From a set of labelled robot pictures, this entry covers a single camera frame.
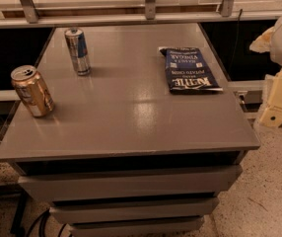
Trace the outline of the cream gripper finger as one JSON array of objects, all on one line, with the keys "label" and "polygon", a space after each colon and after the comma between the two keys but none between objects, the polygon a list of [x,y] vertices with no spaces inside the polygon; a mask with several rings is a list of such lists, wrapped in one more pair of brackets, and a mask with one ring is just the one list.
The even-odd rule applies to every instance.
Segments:
[{"label": "cream gripper finger", "polygon": [[266,108],[259,123],[267,127],[278,127],[282,124],[282,70],[272,80]]}]

